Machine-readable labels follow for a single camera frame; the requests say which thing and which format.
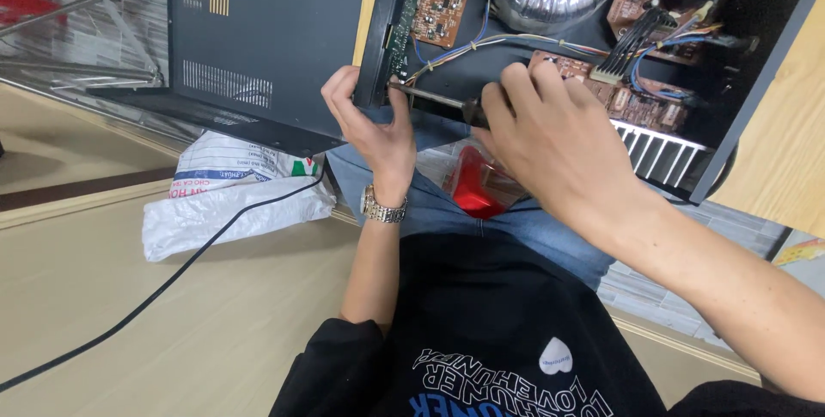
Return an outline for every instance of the white heart logo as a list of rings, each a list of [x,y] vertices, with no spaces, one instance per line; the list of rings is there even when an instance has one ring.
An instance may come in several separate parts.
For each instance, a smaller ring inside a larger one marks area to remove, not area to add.
[[[568,372],[572,370],[572,354],[562,340],[553,337],[544,352],[539,358],[539,368],[547,375],[553,375],[558,371]]]

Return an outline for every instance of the power cord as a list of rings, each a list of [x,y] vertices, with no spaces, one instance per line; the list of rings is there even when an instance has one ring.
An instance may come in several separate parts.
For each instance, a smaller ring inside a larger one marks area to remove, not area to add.
[[[719,176],[714,181],[714,184],[710,186],[710,190],[708,190],[707,198],[713,196],[727,181],[727,177],[730,175],[730,171],[733,170],[733,165],[736,163],[736,155],[739,152],[739,143],[733,147],[733,150],[730,152],[730,155],[727,156],[727,161],[725,161],[724,166],[722,167],[722,171],[719,173]],[[684,200],[667,200],[667,202],[673,205],[693,205],[690,201]]]
[[[78,355],[87,352],[89,349],[92,349],[95,346],[98,346],[98,344],[103,343],[108,338],[110,338],[112,335],[119,332],[121,329],[123,329],[123,327],[126,327],[127,325],[129,325],[129,322],[134,320],[134,318],[137,317],[141,312],[143,312],[147,307],[149,307],[149,305],[152,304],[153,301],[158,299],[158,296],[161,296],[163,294],[163,292],[166,291],[167,288],[169,288],[181,275],[183,275],[183,273],[186,272],[186,270],[192,265],[192,263],[194,263],[201,256],[201,254],[203,254],[210,246],[212,246],[212,243],[214,243],[218,238],[220,238],[220,236],[226,230],[228,230],[229,227],[231,227],[232,224],[234,224],[235,221],[237,221],[238,218],[240,218],[240,216],[243,215],[245,212],[251,211],[251,210],[255,209],[256,207],[261,207],[262,205],[268,205],[268,204],[276,203],[278,201],[283,201],[286,198],[297,195],[301,191],[309,190],[310,188],[315,187],[323,179],[324,179],[324,168],[321,168],[321,175],[318,177],[318,179],[313,181],[312,183],[308,184],[306,187],[299,188],[295,191],[287,193],[283,196],[279,196],[279,197],[274,198],[272,200],[262,201],[262,202],[259,202],[259,203],[253,204],[253,205],[248,205],[247,207],[244,207],[242,210],[238,211],[238,213],[235,214],[235,216],[232,217],[232,219],[229,220],[229,222],[227,222],[222,227],[222,229],[218,230],[218,232],[215,233],[214,236],[212,236],[212,238],[210,238],[210,240],[206,242],[206,244],[201,246],[201,249],[198,249],[195,254],[192,254],[192,257],[189,258],[189,260],[186,261],[185,264],[180,266],[180,268],[177,270],[177,272],[175,272],[174,275],[169,277],[169,279],[165,283],[163,283],[163,285],[161,285],[160,288],[155,290],[155,292],[152,293],[152,295],[150,297],[146,298],[146,300],[144,302],[140,303],[140,306],[138,306],[133,311],[131,311],[129,313],[129,315],[124,317],[120,322],[117,323],[117,325],[115,325],[112,328],[109,328],[106,332],[104,332],[103,334],[98,336],[98,338],[94,338],[91,341],[89,341],[89,342],[87,342],[87,343],[85,343],[85,344],[83,344],[83,345],[81,345],[77,348],[74,348],[73,350],[69,351],[68,353],[66,353],[62,356],[59,356],[55,359],[52,359],[52,360],[48,361],[47,363],[45,363],[43,365],[40,365],[36,368],[33,368],[29,371],[23,372],[22,374],[18,375],[15,378],[12,378],[11,380],[6,380],[3,383],[0,383],[0,393],[4,392],[5,390],[8,390],[9,388],[12,388],[13,386],[20,385],[23,381],[29,380],[30,378],[37,377],[39,374],[43,373],[44,371],[55,368],[58,365],[66,362],[69,359],[75,358]]]

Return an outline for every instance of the blue jeans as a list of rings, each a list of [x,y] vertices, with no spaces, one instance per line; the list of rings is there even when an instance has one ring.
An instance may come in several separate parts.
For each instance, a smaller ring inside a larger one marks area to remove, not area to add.
[[[454,143],[469,135],[469,126],[446,120],[419,110],[412,110],[412,125],[419,151]],[[393,112],[389,106],[368,112],[377,123],[389,123]],[[364,187],[372,183],[372,171],[352,145],[327,152],[327,160],[359,225],[365,217],[358,204]],[[505,233],[558,266],[571,272],[595,290],[607,269],[615,261],[587,243],[567,225],[556,221],[541,209],[535,199],[521,201],[504,214],[489,220],[467,215],[452,198],[432,180],[418,171],[407,192],[407,216],[401,223],[401,236],[415,233],[462,233],[500,238]]]

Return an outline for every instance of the black t-shirt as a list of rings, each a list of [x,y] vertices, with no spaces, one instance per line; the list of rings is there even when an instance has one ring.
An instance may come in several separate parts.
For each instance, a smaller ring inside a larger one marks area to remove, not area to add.
[[[696,388],[671,414],[772,415],[766,403],[779,406],[777,415],[797,414],[795,405],[822,410],[719,382]],[[295,359],[271,413],[366,414],[611,417],[666,410],[599,298],[575,276],[513,241],[419,234],[401,242],[387,338],[372,321],[327,320]]]

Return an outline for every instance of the red object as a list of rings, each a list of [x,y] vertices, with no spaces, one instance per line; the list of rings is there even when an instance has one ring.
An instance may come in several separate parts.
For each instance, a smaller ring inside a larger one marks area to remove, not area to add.
[[[50,0],[0,0],[0,23],[14,24],[23,16],[45,14],[60,8],[60,5]],[[58,16],[61,24],[66,24],[66,14]]]
[[[452,187],[453,201],[475,219],[489,219],[503,214],[507,208],[484,190],[483,174],[485,169],[492,169],[478,149],[465,146],[459,154],[459,163],[455,166],[448,184]]]

